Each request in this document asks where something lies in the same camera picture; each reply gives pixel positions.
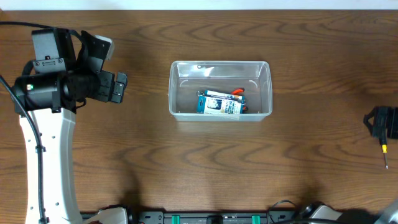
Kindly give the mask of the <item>black yellow screwdriver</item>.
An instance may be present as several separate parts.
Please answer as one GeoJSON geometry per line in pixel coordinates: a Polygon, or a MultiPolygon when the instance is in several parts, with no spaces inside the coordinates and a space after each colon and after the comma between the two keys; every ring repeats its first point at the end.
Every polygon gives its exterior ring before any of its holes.
{"type": "Polygon", "coordinates": [[[383,154],[383,160],[384,160],[384,166],[386,169],[389,168],[388,161],[387,161],[387,140],[385,138],[379,140],[381,149],[382,149],[382,154],[383,154]]]}

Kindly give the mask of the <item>clear plastic container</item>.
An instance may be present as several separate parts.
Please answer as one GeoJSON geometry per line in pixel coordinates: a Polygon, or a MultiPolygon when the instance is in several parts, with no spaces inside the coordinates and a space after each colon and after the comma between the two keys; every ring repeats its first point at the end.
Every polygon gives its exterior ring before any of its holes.
{"type": "Polygon", "coordinates": [[[169,111],[178,121],[262,121],[272,113],[270,66],[261,61],[175,61],[169,80],[169,111]],[[200,115],[197,91],[230,93],[244,88],[248,112],[229,118],[200,115]]]}

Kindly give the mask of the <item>silver double-ended wrench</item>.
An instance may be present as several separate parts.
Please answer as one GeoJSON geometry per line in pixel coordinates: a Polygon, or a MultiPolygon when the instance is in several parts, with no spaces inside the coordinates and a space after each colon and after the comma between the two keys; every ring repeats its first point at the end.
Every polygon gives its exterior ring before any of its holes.
{"type": "Polygon", "coordinates": [[[227,100],[234,100],[234,101],[245,101],[245,97],[239,95],[232,95],[227,93],[220,93],[217,91],[205,90],[205,91],[197,91],[197,96],[208,96],[213,98],[222,98],[227,100]]]}

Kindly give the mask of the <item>blue white cardboard box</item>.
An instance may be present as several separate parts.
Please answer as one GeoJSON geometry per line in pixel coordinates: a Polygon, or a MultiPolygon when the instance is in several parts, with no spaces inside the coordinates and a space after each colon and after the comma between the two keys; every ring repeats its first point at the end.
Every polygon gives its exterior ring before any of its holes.
{"type": "Polygon", "coordinates": [[[198,96],[197,113],[201,114],[243,114],[239,101],[198,96]]]}

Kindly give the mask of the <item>red handled pliers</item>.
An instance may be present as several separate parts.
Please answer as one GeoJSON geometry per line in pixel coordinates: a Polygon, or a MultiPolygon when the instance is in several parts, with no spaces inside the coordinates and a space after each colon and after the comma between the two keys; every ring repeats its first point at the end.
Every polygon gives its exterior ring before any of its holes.
{"type": "Polygon", "coordinates": [[[242,104],[242,111],[245,112],[248,110],[248,107],[246,106],[246,100],[245,97],[243,96],[245,89],[244,88],[238,88],[235,89],[231,92],[232,95],[236,95],[236,96],[241,96],[240,102],[242,104]]]}

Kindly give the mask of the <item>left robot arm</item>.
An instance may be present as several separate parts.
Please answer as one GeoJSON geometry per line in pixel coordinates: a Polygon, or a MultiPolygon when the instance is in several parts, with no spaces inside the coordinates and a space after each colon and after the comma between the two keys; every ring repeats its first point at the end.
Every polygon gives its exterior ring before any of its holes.
{"type": "Polygon", "coordinates": [[[27,155],[27,223],[83,223],[75,196],[72,144],[87,99],[121,103],[124,73],[103,70],[114,42],[86,31],[32,32],[35,59],[11,89],[27,155]]]}

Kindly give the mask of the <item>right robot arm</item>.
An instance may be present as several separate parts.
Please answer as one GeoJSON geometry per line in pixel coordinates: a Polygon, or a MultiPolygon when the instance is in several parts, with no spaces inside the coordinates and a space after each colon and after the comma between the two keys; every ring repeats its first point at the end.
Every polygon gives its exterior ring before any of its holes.
{"type": "MultiPolygon", "coordinates": [[[[387,141],[397,139],[397,108],[392,106],[376,106],[364,115],[364,125],[370,135],[379,140],[384,166],[389,168],[387,160],[387,141]]],[[[322,203],[313,203],[298,213],[298,220],[305,223],[368,223],[397,224],[397,201],[394,201],[381,214],[375,215],[361,209],[337,211],[322,203]]]]}

